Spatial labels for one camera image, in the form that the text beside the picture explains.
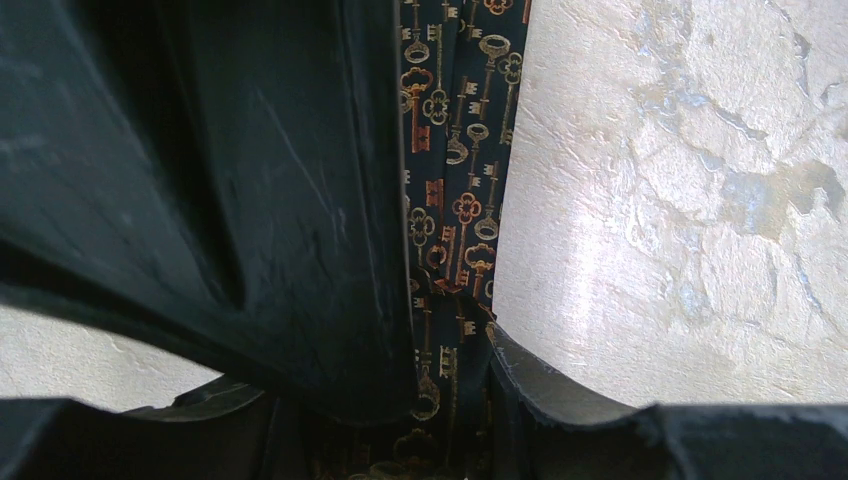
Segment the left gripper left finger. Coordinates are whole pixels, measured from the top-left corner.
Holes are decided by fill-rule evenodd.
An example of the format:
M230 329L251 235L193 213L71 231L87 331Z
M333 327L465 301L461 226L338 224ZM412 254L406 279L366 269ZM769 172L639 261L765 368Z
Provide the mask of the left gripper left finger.
M113 413L71 398L1 403L4 479L253 479L273 396L224 377L166 408Z

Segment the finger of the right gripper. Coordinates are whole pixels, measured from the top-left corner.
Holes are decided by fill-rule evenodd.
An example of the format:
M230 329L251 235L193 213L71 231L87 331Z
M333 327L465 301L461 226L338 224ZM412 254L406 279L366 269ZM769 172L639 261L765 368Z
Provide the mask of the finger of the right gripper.
M417 398L394 1L5 1L1 301L347 424Z

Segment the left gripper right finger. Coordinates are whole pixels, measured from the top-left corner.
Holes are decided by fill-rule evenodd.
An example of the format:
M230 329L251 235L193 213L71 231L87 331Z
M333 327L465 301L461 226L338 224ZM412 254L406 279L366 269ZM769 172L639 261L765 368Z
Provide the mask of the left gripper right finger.
M847 408L634 408L565 376L496 329L496 479L843 479Z

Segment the dark brown patterned tie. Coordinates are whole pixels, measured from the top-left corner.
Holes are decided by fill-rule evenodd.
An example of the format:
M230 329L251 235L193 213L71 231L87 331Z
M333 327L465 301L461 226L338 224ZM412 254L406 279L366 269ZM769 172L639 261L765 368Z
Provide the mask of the dark brown patterned tie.
M418 397L400 420L309 414L314 479L487 479L493 284L531 5L400 7L407 240Z

